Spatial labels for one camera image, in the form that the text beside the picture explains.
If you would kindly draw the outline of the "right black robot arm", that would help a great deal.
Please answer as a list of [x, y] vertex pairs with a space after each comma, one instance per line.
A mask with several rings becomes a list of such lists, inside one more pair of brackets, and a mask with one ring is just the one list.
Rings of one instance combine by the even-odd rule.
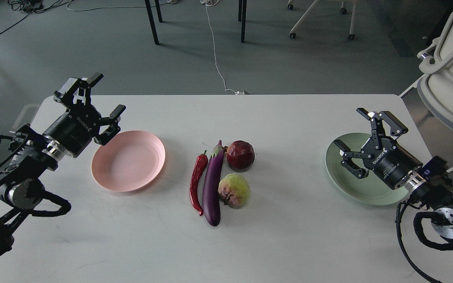
[[453, 183], [448, 177], [447, 162], [439, 156], [422, 164], [398, 144], [397, 138], [408, 133], [408, 128], [390, 111], [356, 111], [370, 122], [371, 136], [357, 152], [342, 140], [334, 145], [341, 151], [341, 165], [354, 177], [363, 179], [374, 173], [388, 188], [406, 188], [409, 197], [396, 208], [398, 244], [411, 267], [426, 281], [436, 279], [424, 273], [410, 259], [401, 234], [401, 220], [406, 208], [418, 210], [413, 217], [414, 232], [420, 243], [439, 251], [453, 251]]

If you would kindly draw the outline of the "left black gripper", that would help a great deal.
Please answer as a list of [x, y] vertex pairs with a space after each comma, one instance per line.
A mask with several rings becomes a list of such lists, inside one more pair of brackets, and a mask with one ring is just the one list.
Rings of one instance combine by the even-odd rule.
[[69, 109], [45, 130], [43, 136], [58, 142], [73, 158], [79, 156], [93, 138], [96, 144], [106, 145], [121, 131], [118, 123], [125, 105], [118, 105], [107, 118], [102, 118], [95, 107], [72, 107], [91, 105], [91, 89], [103, 77], [102, 73], [87, 78], [70, 77], [54, 92], [54, 101]]

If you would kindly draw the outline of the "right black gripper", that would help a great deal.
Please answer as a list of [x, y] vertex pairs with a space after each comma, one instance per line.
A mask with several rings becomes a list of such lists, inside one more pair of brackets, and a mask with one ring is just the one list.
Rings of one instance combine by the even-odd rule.
[[[390, 111], [368, 112], [365, 108], [356, 111], [370, 121], [372, 137], [361, 148], [363, 153], [351, 151], [342, 140], [334, 140], [334, 145], [342, 152], [342, 167], [358, 179], [366, 178], [370, 169], [390, 189], [401, 187], [401, 180], [409, 172], [422, 167], [421, 161], [395, 141], [408, 133], [408, 127]], [[352, 159], [363, 159], [367, 169], [358, 167]]]

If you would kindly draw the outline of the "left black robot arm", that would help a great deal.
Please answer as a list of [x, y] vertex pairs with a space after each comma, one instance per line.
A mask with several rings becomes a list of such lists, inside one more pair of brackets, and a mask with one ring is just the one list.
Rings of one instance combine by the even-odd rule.
[[68, 79], [54, 95], [65, 113], [43, 134], [25, 124], [0, 136], [0, 256], [12, 249], [13, 233], [28, 216], [57, 217], [71, 210], [66, 199], [45, 190], [41, 174], [56, 170], [64, 156], [76, 158], [91, 142], [106, 145], [120, 132], [126, 107], [118, 105], [103, 118], [91, 103], [91, 89], [102, 78], [96, 73]]

